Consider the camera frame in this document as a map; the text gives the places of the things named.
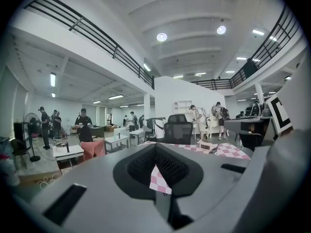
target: pink checkered cloth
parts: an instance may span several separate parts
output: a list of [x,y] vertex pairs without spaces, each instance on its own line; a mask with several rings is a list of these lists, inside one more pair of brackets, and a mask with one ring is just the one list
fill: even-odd
[[[142,145],[154,143],[155,142],[145,142]],[[170,144],[170,145],[179,148],[184,148],[186,150],[191,150],[194,152],[208,154],[208,151],[200,149],[199,145],[179,145],[179,144]],[[243,151],[241,151],[239,148],[235,147],[230,143],[219,144],[216,155],[250,160],[250,158]],[[155,191],[163,192],[166,194],[172,194],[172,190],[166,184],[164,178],[162,177],[161,173],[159,172],[159,169],[156,166],[151,173],[151,182],[149,187]]]

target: fan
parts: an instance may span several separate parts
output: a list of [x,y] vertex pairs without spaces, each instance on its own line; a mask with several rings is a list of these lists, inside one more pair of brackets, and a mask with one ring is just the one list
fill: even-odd
[[24,118],[24,132],[26,132],[30,139],[30,145],[33,150],[33,156],[30,157],[31,162],[36,162],[40,160],[40,156],[35,155],[33,147],[33,137],[37,137],[40,134],[40,119],[35,113],[29,113]]

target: white pillar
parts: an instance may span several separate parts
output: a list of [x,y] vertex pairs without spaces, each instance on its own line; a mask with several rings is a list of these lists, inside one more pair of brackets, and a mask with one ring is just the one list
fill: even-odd
[[150,118],[150,94],[144,95],[144,116],[145,120]]
[[257,96],[258,96],[259,102],[261,104],[263,104],[264,100],[263,100],[262,87],[261,87],[261,85],[259,83],[256,83],[255,84],[255,88],[256,88],[256,92],[257,92]]

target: ceiling light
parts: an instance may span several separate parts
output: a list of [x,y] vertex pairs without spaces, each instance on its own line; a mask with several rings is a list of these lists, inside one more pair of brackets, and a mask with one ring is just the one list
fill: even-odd
[[277,41],[277,39],[275,39],[273,36],[270,36],[269,39],[271,39],[273,41]]
[[148,71],[148,72],[150,72],[151,70],[150,70],[150,68],[144,63],[144,68]]
[[257,33],[257,34],[260,34],[260,35],[264,35],[264,33],[263,32],[260,32],[260,31],[258,31],[258,30],[253,30],[253,33]]
[[201,76],[201,75],[204,75],[204,74],[206,74],[206,72],[196,73],[195,76]]
[[218,34],[224,34],[225,31],[226,31],[225,26],[219,26],[219,27],[217,28],[217,33],[218,33]]
[[113,97],[109,97],[109,99],[118,99],[118,98],[123,98],[123,95],[117,95],[117,96],[113,96]]
[[55,79],[56,79],[56,74],[51,72],[50,81],[51,81],[51,86],[53,87],[55,87]]
[[167,35],[165,33],[159,33],[156,38],[158,41],[166,41]]

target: black metal railing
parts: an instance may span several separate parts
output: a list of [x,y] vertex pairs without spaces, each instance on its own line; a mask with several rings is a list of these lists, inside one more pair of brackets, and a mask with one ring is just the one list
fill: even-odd
[[236,87],[271,60],[290,41],[290,39],[292,39],[298,28],[299,23],[297,19],[294,17],[294,14],[289,7],[285,5],[275,26],[272,28],[264,42],[252,57],[247,59],[245,65],[231,79],[205,80],[191,83],[212,90]]
[[231,79],[219,79],[219,80],[203,80],[191,82],[210,90],[220,90],[220,89],[232,89]]
[[49,19],[55,22],[61,22],[62,25],[69,27],[69,31],[85,37],[88,41],[95,43],[101,49],[105,50],[113,59],[129,68],[145,83],[155,88],[154,77],[150,75],[129,55],[115,40],[107,35],[98,26],[88,20],[68,5],[60,0],[33,0],[24,9],[36,13],[47,15]]

